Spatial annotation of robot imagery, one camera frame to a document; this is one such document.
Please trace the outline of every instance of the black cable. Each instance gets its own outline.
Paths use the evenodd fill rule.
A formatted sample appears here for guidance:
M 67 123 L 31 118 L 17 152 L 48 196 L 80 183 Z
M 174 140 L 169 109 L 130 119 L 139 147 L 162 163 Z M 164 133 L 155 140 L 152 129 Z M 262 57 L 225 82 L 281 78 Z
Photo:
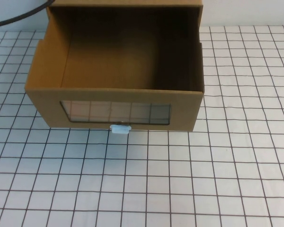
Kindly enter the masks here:
M 48 0 L 46 3 L 42 4 L 41 6 L 35 8 L 35 9 L 33 9 L 33 10 L 27 12 L 27 13 L 24 13 L 24 14 L 17 16 L 17 17 L 13 17 L 13 18 L 8 19 L 8 20 L 0 21 L 0 27 L 14 23 L 14 22 L 17 22 L 17 21 L 20 21 L 20 20 L 25 19 L 27 17 L 30 17 L 30 16 L 40 12 L 41 10 L 45 9 L 46 7 L 49 7 L 50 5 L 53 4 L 54 1 L 55 0 Z

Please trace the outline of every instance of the cardboard box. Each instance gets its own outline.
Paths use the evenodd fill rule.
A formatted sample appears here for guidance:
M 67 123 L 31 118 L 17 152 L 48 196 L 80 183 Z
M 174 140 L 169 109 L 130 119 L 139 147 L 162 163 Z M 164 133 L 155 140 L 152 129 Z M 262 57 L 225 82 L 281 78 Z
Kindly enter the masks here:
M 201 0 L 56 0 L 26 92 L 51 127 L 192 131 Z

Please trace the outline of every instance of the box flap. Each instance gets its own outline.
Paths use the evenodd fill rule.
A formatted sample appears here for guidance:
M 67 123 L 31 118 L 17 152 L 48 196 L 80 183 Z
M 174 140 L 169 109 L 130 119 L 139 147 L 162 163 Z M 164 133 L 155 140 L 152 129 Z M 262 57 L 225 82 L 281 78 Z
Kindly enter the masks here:
M 202 0 L 56 0 L 52 6 L 202 6 Z

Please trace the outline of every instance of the white background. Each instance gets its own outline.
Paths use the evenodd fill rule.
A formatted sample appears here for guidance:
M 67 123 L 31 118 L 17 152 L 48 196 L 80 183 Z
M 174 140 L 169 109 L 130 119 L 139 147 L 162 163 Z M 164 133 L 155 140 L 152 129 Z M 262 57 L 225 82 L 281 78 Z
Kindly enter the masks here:
M 0 20 L 17 16 L 44 3 L 45 0 L 0 0 Z M 203 26 L 284 25 L 284 0 L 203 0 Z M 45 30 L 45 11 L 0 27 L 0 30 Z

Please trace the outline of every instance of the grid paper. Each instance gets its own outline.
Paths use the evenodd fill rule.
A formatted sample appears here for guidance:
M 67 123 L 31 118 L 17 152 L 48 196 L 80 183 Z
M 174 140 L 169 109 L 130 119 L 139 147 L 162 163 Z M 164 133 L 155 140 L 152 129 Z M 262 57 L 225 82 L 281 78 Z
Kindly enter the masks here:
M 202 27 L 194 132 L 49 128 L 43 32 L 0 32 L 0 227 L 284 227 L 284 26 Z

